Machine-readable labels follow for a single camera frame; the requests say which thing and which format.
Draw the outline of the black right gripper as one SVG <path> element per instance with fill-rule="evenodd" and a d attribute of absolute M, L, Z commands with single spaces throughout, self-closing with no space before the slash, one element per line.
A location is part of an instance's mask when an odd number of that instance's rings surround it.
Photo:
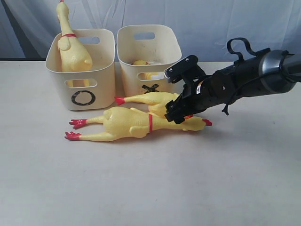
<path fill-rule="evenodd" d="M 181 124 L 185 117 L 226 103 L 226 75 L 216 71 L 207 75 L 198 65 L 181 68 L 183 91 L 176 100 L 166 104 L 168 122 Z"/>

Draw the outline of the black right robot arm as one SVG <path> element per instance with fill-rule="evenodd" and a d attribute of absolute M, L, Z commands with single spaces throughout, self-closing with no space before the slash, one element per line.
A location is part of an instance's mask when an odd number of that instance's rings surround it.
<path fill-rule="evenodd" d="M 198 66 L 198 57 L 189 55 L 164 71 L 168 82 L 184 81 L 183 91 L 166 104 L 165 117 L 180 124 L 189 115 L 243 97 L 289 92 L 301 81 L 301 56 L 284 50 L 266 49 L 248 60 L 240 59 L 232 65 L 206 74 Z"/>

